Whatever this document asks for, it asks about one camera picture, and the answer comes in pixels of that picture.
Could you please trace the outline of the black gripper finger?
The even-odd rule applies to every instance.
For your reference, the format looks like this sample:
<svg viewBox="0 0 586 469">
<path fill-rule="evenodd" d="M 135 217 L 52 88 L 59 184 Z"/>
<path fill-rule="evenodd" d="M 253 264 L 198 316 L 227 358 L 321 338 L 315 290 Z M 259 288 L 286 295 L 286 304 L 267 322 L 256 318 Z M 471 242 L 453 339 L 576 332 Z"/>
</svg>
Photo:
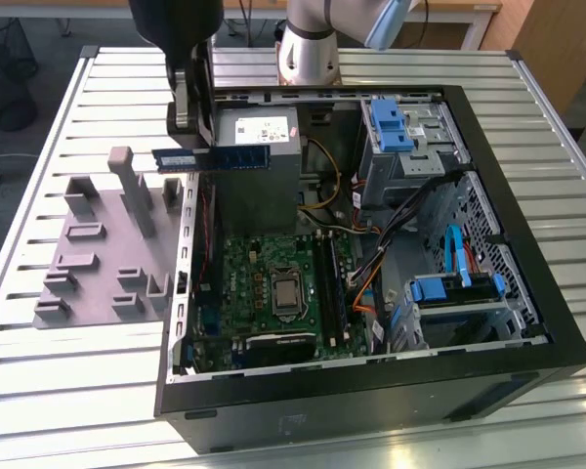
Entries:
<svg viewBox="0 0 586 469">
<path fill-rule="evenodd" d="M 216 141 L 211 58 L 210 43 L 202 41 L 191 50 L 182 67 L 192 72 L 198 98 L 198 131 L 196 134 L 184 134 L 179 131 L 182 147 L 212 147 Z"/>
<path fill-rule="evenodd" d="M 181 133 L 198 131 L 198 98 L 193 74 L 188 68 L 176 68 L 169 75 L 174 98 L 174 122 Z"/>
</svg>

